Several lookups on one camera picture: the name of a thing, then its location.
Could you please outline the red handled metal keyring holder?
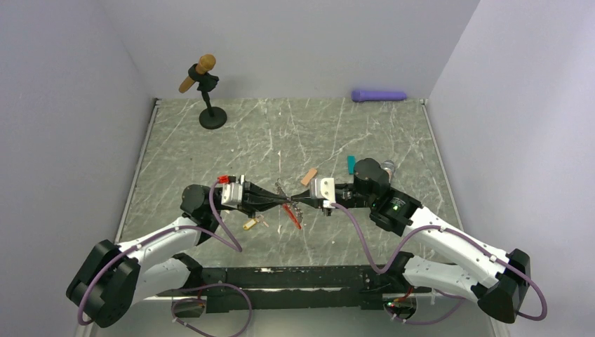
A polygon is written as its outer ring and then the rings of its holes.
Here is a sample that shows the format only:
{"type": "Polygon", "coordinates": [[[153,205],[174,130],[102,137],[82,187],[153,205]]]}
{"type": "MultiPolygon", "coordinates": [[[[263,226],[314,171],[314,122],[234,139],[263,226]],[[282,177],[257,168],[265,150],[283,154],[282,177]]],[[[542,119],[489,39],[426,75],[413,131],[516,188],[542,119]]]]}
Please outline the red handled metal keyring holder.
{"type": "MultiPolygon", "coordinates": [[[[278,178],[274,184],[275,188],[276,188],[276,192],[288,199],[289,196],[285,193],[283,186],[281,184],[281,179],[278,178]]],[[[302,229],[302,220],[303,220],[303,212],[300,209],[300,207],[298,206],[298,203],[296,201],[289,201],[288,203],[282,204],[283,209],[285,210],[286,214],[288,215],[288,217],[291,219],[291,221],[293,222],[294,226],[298,229],[301,230],[302,229]]]]}

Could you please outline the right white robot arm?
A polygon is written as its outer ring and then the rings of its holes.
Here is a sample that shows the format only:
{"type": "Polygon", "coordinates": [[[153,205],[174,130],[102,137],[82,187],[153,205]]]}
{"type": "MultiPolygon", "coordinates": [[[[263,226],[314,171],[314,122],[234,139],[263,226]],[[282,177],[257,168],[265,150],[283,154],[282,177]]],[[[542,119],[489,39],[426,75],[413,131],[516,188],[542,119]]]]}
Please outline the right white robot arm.
{"type": "Polygon", "coordinates": [[[519,249],[507,253],[441,219],[428,207],[392,187],[393,170],[366,158],[355,163],[353,181],[315,178],[309,190],[291,197],[330,213],[345,213],[354,224],[366,258],[376,274],[387,274],[395,291],[425,287],[475,302],[488,316],[512,324],[532,283],[530,258],[519,249]],[[385,265],[374,262],[351,209],[368,208],[369,218],[401,238],[385,265]]]}

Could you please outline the yellow tagged key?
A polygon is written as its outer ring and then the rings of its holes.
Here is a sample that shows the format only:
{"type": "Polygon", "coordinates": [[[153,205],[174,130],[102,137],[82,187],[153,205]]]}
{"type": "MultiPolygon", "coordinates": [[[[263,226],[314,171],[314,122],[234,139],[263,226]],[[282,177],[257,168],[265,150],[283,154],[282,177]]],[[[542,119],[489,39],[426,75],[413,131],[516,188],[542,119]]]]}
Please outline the yellow tagged key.
{"type": "Polygon", "coordinates": [[[269,224],[266,222],[265,217],[262,214],[257,215],[254,218],[249,219],[246,221],[242,228],[244,230],[250,230],[254,228],[256,225],[264,225],[265,227],[269,227],[269,224]]]}

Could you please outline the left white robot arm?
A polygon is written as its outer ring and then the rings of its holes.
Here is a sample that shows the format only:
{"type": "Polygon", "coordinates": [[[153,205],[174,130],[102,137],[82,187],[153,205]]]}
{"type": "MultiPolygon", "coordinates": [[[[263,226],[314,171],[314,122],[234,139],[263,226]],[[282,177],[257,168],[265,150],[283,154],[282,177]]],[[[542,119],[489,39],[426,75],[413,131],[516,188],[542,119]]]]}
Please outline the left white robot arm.
{"type": "Polygon", "coordinates": [[[187,186],[182,214],[172,223],[127,242],[105,239],[91,249],[66,290],[77,306],[79,325],[111,326],[132,305],[163,291],[196,293],[202,283],[201,265],[185,250],[209,239],[243,250],[222,221],[222,211],[252,217],[288,203],[290,197],[234,176],[220,176],[210,187],[187,186]]]}

